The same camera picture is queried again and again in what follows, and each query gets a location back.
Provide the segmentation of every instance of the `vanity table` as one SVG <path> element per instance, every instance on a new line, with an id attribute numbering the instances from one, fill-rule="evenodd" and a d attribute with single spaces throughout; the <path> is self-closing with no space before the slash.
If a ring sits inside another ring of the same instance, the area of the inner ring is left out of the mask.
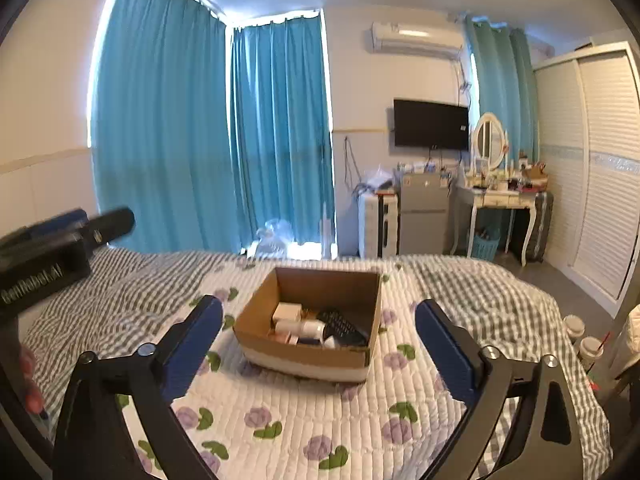
<path id="1" fill-rule="evenodd" d="M 511 241 L 511 232 L 513 230 L 513 216 L 516 209 L 529 209 L 529 227 L 527 235 L 522 246 L 521 263 L 524 267 L 527 265 L 527 247 L 533 232 L 533 226 L 536 222 L 536 194 L 531 192 L 517 191 L 495 191 L 476 189 L 473 187 L 458 187 L 456 189 L 456 203 L 454 207 L 454 241 L 450 254 L 455 254 L 458 248 L 458 239 L 460 237 L 460 208 L 463 205 L 470 205 L 471 208 L 471 224 L 469 225 L 469 237 L 466 247 L 466 257 L 471 257 L 471 249 L 474 244 L 474 234 L 476 232 L 476 215 L 478 209 L 490 207 L 495 209 L 511 209 L 509 218 L 509 232 L 507 234 L 507 245 L 505 252 L 509 250 Z"/>

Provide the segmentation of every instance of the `cardboard box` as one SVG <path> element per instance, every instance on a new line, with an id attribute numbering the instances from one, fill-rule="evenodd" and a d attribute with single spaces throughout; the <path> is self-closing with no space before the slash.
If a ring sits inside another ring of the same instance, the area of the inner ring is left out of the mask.
<path id="1" fill-rule="evenodd" d="M 367 378 L 380 325 L 380 275 L 345 270 L 273 269 L 236 319 L 244 356 L 279 372 L 327 381 L 361 383 Z M 369 337 L 366 347 L 327 349 L 267 338 L 278 303 L 301 303 L 311 313 L 336 308 Z"/>

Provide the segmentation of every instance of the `louvered door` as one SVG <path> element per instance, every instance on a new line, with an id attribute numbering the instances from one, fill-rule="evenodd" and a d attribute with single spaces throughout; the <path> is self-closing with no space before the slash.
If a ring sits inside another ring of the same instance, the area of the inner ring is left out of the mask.
<path id="1" fill-rule="evenodd" d="M 545 259 L 556 267 L 573 263 L 584 211 L 586 115 L 576 60 L 536 71 L 540 159 L 553 193 Z"/>
<path id="2" fill-rule="evenodd" d="M 640 220 L 640 108 L 626 52 L 578 60 L 590 157 L 574 269 L 620 296 Z"/>

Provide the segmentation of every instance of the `wall-mounted air conditioner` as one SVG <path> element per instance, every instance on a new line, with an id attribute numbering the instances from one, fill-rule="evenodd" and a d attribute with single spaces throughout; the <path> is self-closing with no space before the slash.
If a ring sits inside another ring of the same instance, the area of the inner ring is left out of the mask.
<path id="1" fill-rule="evenodd" d="M 402 23 L 374 23 L 371 35 L 374 52 L 457 59 L 463 44 L 460 32 Z"/>

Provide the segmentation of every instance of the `human hand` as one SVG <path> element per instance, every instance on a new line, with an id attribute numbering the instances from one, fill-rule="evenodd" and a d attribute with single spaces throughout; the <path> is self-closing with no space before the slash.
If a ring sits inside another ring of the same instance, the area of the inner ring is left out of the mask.
<path id="1" fill-rule="evenodd" d="M 24 383 L 26 384 L 26 394 L 24 405 L 27 411 L 38 415 L 44 409 L 44 400 L 42 393 L 36 383 L 33 382 L 33 372 L 36 368 L 36 356 L 26 346 L 20 346 L 20 370 L 24 374 Z"/>

